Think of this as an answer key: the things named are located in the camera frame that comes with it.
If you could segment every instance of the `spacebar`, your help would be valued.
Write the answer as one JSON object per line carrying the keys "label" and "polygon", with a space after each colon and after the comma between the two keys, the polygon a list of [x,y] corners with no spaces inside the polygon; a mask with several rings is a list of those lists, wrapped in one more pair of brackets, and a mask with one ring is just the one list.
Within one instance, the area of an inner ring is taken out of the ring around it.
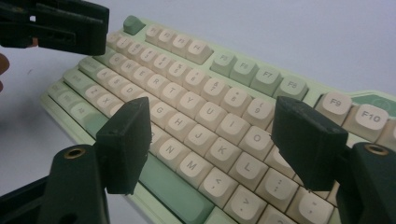
{"label": "spacebar", "polygon": [[199,191],[148,154],[140,182],[185,223],[204,223],[214,205]]}

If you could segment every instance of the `keyboard frame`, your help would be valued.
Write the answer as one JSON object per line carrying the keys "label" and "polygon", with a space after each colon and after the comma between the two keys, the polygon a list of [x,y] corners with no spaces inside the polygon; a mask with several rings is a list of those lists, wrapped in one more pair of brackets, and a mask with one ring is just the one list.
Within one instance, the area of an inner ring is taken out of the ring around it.
{"label": "keyboard frame", "polygon": [[[165,49],[161,49],[157,46],[154,46],[150,44],[149,42],[145,41],[145,33],[146,29],[151,25],[151,24],[160,24],[154,21],[146,20],[139,18],[143,23],[146,24],[146,26],[137,34],[137,35],[130,35],[133,39],[137,39],[144,43],[145,45],[151,46],[154,49],[158,50],[159,53],[166,53],[172,55],[172,57],[178,61],[181,61],[185,63],[186,65],[190,67],[196,67],[200,68],[201,70],[205,71],[207,75],[210,77],[217,77],[225,80],[226,84],[231,86],[231,87],[237,87],[241,88],[244,91],[246,91],[249,95],[252,97],[260,97],[264,99],[265,101],[268,101],[272,104],[275,104],[276,99],[265,95],[259,91],[255,91],[248,86],[245,86],[241,83],[238,83],[228,77],[224,78],[223,75],[220,75],[218,73],[215,73],[210,70],[210,65],[213,62],[213,59],[216,55],[216,51],[228,51],[231,53],[234,53],[238,57],[243,57],[245,59],[249,59],[253,62],[255,62],[259,67],[262,66],[271,66],[274,67],[275,69],[279,70],[280,73],[282,74],[282,77],[286,76],[295,76],[303,79],[306,82],[306,85],[308,87],[308,93],[305,95],[303,101],[307,103],[308,105],[315,106],[315,104],[318,102],[320,96],[324,93],[327,93],[329,91],[339,91],[336,89],[333,89],[331,87],[327,87],[321,83],[316,82],[315,80],[312,80],[310,78],[297,75],[292,73],[291,71],[278,68],[276,66],[273,66],[269,63],[265,63],[259,60],[256,60],[254,58],[248,57],[247,55],[244,55],[242,53],[238,53],[235,50],[232,49],[226,49],[220,45],[211,43],[206,41],[206,43],[212,48],[215,52],[202,64],[196,64],[193,62],[188,61],[187,59],[181,58],[177,56],[176,54],[173,54]],[[166,25],[160,24],[163,28],[169,28],[172,29],[172,27],[168,27]],[[197,38],[201,39],[200,37],[196,37],[194,35],[189,35],[186,34],[192,38]],[[351,96],[352,101],[354,102],[354,105],[357,104],[357,102],[354,101],[355,97],[370,97],[371,95],[377,95],[379,97],[383,97],[386,99],[391,99],[392,101],[396,101],[395,96],[388,95],[384,92],[381,91],[356,91],[356,92],[343,92],[340,91],[341,93],[347,94]],[[76,144],[93,144],[95,140],[76,122],[74,121],[57,103],[55,103],[46,92],[44,92],[41,97],[41,104],[43,107],[46,109],[46,111],[53,117],[53,119],[60,125],[60,127],[65,131],[67,135],[69,135],[75,142]],[[394,116],[392,116],[389,113],[389,118],[390,119],[395,119]],[[351,147],[354,143],[357,142],[366,142],[367,140],[362,139],[358,137],[355,134],[350,133],[348,137],[348,145]],[[145,189],[140,183],[137,184],[134,195],[127,195],[125,196],[127,200],[133,202],[136,204],[147,216],[150,220],[152,220],[154,223],[182,223],[177,217],[173,215],[171,211],[169,211],[160,201],[158,201],[155,196],[153,196],[147,189]]]}

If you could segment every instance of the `white surface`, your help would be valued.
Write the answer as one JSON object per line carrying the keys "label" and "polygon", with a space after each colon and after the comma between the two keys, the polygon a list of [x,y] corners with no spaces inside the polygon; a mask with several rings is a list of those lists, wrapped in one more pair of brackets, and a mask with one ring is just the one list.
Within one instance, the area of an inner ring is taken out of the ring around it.
{"label": "white surface", "polygon": [[[396,95],[396,2],[96,1],[110,8],[109,31],[130,14],[221,44],[342,91]],[[42,109],[39,95],[81,55],[4,49],[0,78],[0,195],[48,174],[55,153],[74,143]],[[120,196],[109,198],[112,223],[144,223]]]}

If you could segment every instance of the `keyboard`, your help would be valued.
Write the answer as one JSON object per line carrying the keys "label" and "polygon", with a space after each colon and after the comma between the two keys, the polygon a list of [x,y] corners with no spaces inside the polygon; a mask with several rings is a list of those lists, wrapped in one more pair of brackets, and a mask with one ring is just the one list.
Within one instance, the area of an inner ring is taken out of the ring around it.
{"label": "keyboard", "polygon": [[65,71],[41,102],[78,144],[92,144],[125,102],[148,97],[152,143],[126,197],[154,223],[340,223],[337,183],[308,191],[271,140],[277,96],[341,125],[350,147],[396,150],[395,96],[337,91],[134,16],[108,35],[104,55]]}

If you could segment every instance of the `mechanical keyboard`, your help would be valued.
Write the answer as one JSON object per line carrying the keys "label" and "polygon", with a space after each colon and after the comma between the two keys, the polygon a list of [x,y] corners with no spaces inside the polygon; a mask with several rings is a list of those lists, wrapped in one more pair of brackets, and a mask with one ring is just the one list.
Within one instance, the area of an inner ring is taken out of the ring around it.
{"label": "mechanical keyboard", "polygon": [[280,95],[341,125],[350,147],[396,150],[395,96],[337,91],[134,16],[108,35],[106,54],[65,71],[41,102],[77,143],[92,144],[124,102],[149,98],[150,153],[126,197],[155,223],[340,223],[337,183],[305,189],[271,141]]}

